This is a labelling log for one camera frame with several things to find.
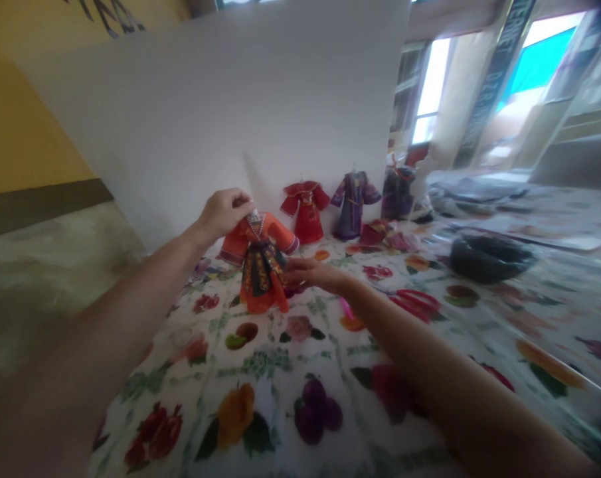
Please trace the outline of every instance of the table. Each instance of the table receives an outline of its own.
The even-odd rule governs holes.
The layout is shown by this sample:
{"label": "table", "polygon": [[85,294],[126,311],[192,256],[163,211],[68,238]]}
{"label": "table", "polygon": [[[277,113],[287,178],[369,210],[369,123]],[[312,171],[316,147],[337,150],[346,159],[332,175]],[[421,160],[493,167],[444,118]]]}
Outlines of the table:
{"label": "table", "polygon": [[[533,187],[524,201],[533,220],[583,215],[601,234],[601,193]],[[300,255],[436,297],[429,327],[601,463],[601,251],[534,246],[535,267],[485,287],[448,269],[449,221],[419,226],[415,254],[329,238]],[[464,475],[417,408],[396,409],[392,365],[336,297],[311,288],[287,314],[249,315],[240,270],[216,259],[200,269],[108,408],[90,476]],[[315,380],[342,423],[334,412],[336,431],[304,428],[309,445],[296,414]]]}

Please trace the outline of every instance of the folded doll clothes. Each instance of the folded doll clothes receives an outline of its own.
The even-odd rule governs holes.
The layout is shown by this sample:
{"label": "folded doll clothes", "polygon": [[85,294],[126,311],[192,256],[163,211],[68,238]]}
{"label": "folded doll clothes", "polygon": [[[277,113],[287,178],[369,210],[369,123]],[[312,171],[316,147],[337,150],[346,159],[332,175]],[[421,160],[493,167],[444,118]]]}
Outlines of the folded doll clothes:
{"label": "folded doll clothes", "polygon": [[283,279],[287,259],[281,251],[291,256],[299,244],[269,212],[247,216],[225,237],[220,258],[243,266],[240,301],[247,304],[250,313],[265,313],[275,303],[281,312],[289,311]]}
{"label": "folded doll clothes", "polygon": [[363,204],[375,204],[381,199],[382,196],[364,171],[347,173],[331,198],[331,204],[336,207],[340,207],[344,200],[338,227],[333,235],[340,240],[358,237],[362,232]]}
{"label": "folded doll clothes", "polygon": [[381,242],[388,248],[402,252],[415,252],[420,248],[418,237],[415,234],[404,235],[398,230],[397,221],[376,219],[370,224],[365,224],[360,245],[376,246]]}
{"label": "folded doll clothes", "polygon": [[298,211],[294,234],[300,244],[311,244],[321,240],[325,234],[320,223],[320,211],[329,205],[329,196],[322,190],[320,183],[294,183],[285,188],[285,193],[287,199],[282,203],[280,210],[289,217],[294,217]]}

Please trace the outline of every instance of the red doll dress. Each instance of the red doll dress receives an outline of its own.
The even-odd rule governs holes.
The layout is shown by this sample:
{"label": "red doll dress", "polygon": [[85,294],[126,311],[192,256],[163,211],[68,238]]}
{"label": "red doll dress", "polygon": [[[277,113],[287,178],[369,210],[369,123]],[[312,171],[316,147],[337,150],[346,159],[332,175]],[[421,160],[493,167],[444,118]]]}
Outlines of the red doll dress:
{"label": "red doll dress", "polygon": [[311,244],[321,240],[325,234],[320,223],[320,211],[329,205],[329,196],[322,190],[320,183],[294,183],[285,188],[285,193],[287,199],[282,203],[280,210],[289,217],[294,217],[298,211],[294,233],[300,244]]}
{"label": "red doll dress", "polygon": [[273,214],[263,212],[258,216],[252,220],[247,216],[227,234],[220,258],[243,266],[240,301],[247,304],[250,313],[265,313],[275,303],[285,313],[289,303],[282,274],[287,259],[281,252],[291,256],[298,249],[298,238]]}

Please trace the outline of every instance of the floor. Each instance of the floor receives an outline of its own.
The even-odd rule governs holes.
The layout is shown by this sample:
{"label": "floor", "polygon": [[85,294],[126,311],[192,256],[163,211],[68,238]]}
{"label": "floor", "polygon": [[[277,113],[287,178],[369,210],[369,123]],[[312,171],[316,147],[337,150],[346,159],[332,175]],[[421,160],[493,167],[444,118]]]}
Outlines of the floor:
{"label": "floor", "polygon": [[0,377],[55,340],[142,251],[114,202],[0,235]]}

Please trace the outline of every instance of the sign with text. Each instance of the sign with text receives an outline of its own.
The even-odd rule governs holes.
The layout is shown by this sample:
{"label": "sign with text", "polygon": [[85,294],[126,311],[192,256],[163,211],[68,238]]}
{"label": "sign with text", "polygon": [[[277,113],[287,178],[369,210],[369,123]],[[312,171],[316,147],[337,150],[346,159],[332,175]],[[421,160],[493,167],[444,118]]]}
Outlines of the sign with text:
{"label": "sign with text", "polygon": [[488,73],[481,85],[471,119],[460,143],[453,169],[468,167],[471,164],[534,6],[535,0],[514,0],[511,5],[504,28],[499,34]]}

